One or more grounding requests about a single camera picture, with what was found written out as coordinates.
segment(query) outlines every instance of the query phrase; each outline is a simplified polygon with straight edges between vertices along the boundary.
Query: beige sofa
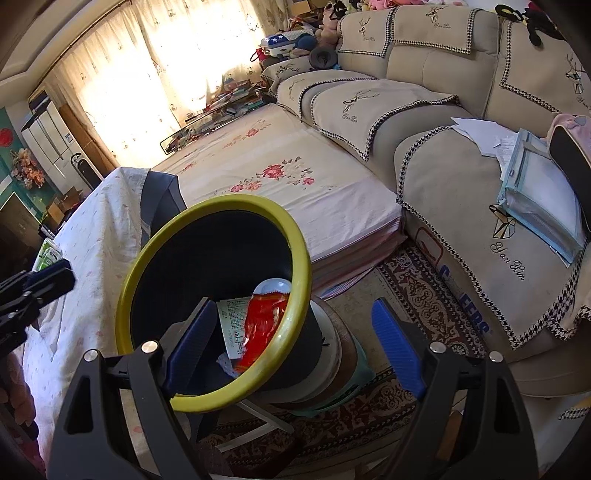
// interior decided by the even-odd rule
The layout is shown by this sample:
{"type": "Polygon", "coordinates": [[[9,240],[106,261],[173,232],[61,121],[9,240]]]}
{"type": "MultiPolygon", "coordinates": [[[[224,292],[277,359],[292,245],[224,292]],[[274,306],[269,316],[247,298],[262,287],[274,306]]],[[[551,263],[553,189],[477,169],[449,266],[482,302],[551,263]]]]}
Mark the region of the beige sofa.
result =
{"type": "Polygon", "coordinates": [[[524,394],[591,390],[591,261],[568,268],[494,208],[496,159],[449,125],[496,121],[545,136],[553,112],[589,114],[569,45],[493,12],[432,5],[345,16],[342,70],[307,57],[267,68],[277,103],[348,150],[406,209],[406,230],[524,394]]]}

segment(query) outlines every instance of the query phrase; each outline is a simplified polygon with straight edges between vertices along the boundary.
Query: sunlight through curtain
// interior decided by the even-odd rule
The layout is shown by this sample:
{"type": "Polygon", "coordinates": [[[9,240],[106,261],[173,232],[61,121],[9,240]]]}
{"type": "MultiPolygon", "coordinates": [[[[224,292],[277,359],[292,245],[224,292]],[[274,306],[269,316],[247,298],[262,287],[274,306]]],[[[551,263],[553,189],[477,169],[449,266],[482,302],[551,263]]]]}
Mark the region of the sunlight through curtain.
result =
{"type": "Polygon", "coordinates": [[[44,86],[118,164],[153,167],[166,157],[160,141],[206,106],[224,75],[259,80],[249,59],[286,12],[284,0],[134,0],[84,36],[44,86]]]}

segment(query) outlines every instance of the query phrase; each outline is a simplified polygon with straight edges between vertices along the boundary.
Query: curtain rod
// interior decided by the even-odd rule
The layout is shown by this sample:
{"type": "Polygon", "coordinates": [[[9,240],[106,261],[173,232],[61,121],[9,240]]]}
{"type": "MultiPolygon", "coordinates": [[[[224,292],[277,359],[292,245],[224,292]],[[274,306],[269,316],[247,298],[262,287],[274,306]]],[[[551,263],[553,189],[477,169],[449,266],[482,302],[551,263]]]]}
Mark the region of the curtain rod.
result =
{"type": "Polygon", "coordinates": [[[43,74],[43,76],[41,77],[41,80],[39,80],[39,82],[37,83],[36,87],[33,89],[33,92],[31,93],[31,95],[29,95],[29,98],[31,98],[31,96],[33,95],[33,93],[35,93],[37,91],[37,89],[41,86],[41,84],[43,83],[43,80],[45,80],[45,78],[47,77],[47,75],[49,74],[49,72],[52,70],[53,67],[55,67],[57,65],[57,63],[66,55],[66,53],[68,53],[70,51],[70,49],[76,44],[76,42],[78,40],[80,40],[82,37],[84,37],[84,35],[86,35],[90,30],[92,30],[92,28],[94,28],[98,23],[100,23],[102,20],[105,19],[105,17],[108,17],[111,13],[113,13],[115,10],[117,10],[121,5],[126,4],[126,3],[132,3],[132,0],[122,0],[121,2],[118,2],[114,7],[110,8],[109,10],[107,10],[104,14],[102,14],[99,18],[97,18],[94,22],[92,22],[88,27],[86,27],[82,33],[80,35],[78,35],[68,46],[67,48],[61,52],[61,54],[58,56],[58,58],[55,59],[55,61],[53,61],[53,63],[49,66],[49,68],[45,71],[45,73],[43,74]]]}

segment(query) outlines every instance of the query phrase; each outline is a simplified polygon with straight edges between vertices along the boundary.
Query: patterned rug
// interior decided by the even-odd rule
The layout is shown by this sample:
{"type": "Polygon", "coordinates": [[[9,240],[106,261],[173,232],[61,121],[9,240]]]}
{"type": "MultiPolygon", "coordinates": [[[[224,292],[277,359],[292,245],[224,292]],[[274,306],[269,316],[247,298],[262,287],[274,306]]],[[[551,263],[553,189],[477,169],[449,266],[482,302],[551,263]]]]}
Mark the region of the patterned rug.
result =
{"type": "MultiPolygon", "coordinates": [[[[319,478],[354,468],[391,453],[404,434],[415,400],[400,387],[372,329],[371,306],[379,297],[387,298],[402,320],[418,324],[431,341],[439,340],[465,355],[485,354],[484,344],[456,299],[407,240],[360,282],[328,301],[363,346],[376,378],[354,399],[312,419],[277,413],[306,443],[281,476],[319,478]]],[[[259,420],[224,423],[220,419],[216,431],[202,441],[217,445],[261,424],[259,420]]],[[[275,430],[226,452],[225,458],[230,466],[256,466],[292,441],[290,435],[275,430]]]]}

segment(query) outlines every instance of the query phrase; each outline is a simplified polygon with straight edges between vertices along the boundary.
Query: yellow trash can rim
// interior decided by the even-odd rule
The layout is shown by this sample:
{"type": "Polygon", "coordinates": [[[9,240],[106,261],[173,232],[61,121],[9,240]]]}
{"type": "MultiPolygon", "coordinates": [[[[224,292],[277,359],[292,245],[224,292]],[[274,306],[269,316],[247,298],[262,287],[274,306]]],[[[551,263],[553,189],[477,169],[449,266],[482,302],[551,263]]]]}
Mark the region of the yellow trash can rim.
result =
{"type": "Polygon", "coordinates": [[[270,220],[283,234],[291,250],[291,293],[285,313],[269,345],[240,377],[211,393],[176,395],[170,403],[177,411],[203,413],[235,404],[259,389],[281,366],[294,346],[306,318],[311,293],[311,266],[306,242],[294,219],[272,200],[254,195],[224,195],[201,202],[164,225],[139,253],[119,295],[115,337],[120,355],[134,350],[131,342],[131,306],[138,283],[156,252],[188,224],[212,213],[244,210],[270,220]]]}

